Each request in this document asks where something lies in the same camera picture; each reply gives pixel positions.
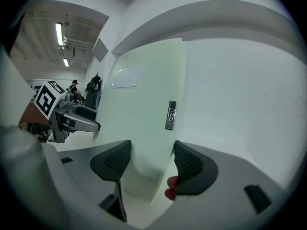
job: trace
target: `fluorescent light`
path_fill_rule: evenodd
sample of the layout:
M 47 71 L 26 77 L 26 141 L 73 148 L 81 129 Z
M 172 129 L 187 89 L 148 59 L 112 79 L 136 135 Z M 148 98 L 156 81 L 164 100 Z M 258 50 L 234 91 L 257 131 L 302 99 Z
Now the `fluorescent light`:
M 68 67 L 69 65 L 68 65 L 67 59 L 63 59 L 63 61 L 64 61 L 65 65 Z
M 56 30 L 57 30 L 57 37 L 59 45 L 63 45 L 63 38 L 62 38 L 62 24 L 56 23 Z

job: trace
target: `ceiling light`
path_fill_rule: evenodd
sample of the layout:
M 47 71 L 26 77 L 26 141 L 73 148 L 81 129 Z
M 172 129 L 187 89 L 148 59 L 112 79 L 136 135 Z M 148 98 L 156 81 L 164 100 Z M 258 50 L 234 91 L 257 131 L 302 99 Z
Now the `ceiling light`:
M 63 38 L 62 38 L 62 24 L 56 23 L 56 30 L 57 30 L 57 37 L 59 45 L 63 45 Z
M 65 63 L 65 66 L 67 66 L 67 67 L 68 67 L 69 65 L 68 65 L 68 61 L 67 61 L 67 59 L 63 59 L 63 61 L 64 61 L 64 63 Z

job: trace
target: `metal label plate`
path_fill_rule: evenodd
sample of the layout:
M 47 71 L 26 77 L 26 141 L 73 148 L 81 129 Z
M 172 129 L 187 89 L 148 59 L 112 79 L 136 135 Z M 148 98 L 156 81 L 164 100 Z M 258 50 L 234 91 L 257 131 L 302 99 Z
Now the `metal label plate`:
M 177 102 L 175 101 L 169 102 L 165 129 L 168 130 L 174 129 L 174 122 L 176 118 L 176 107 L 177 107 Z

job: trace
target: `ceiling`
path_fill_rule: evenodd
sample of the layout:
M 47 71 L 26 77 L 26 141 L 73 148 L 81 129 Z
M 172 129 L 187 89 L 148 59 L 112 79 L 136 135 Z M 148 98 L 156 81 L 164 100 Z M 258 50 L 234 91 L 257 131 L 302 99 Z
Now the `ceiling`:
M 58 49 L 56 23 L 62 23 L 62 35 L 94 45 L 98 35 L 107 20 L 102 14 L 94 14 L 95 21 L 88 19 L 92 11 L 84 11 L 84 7 L 58 1 L 44 1 L 31 4 L 24 14 L 18 36 L 10 53 L 10 58 L 16 65 L 29 65 L 29 61 L 53 63 L 54 67 L 65 67 L 63 56 Z M 71 68 L 87 69 L 93 54 L 91 50 L 75 48 L 69 66 Z

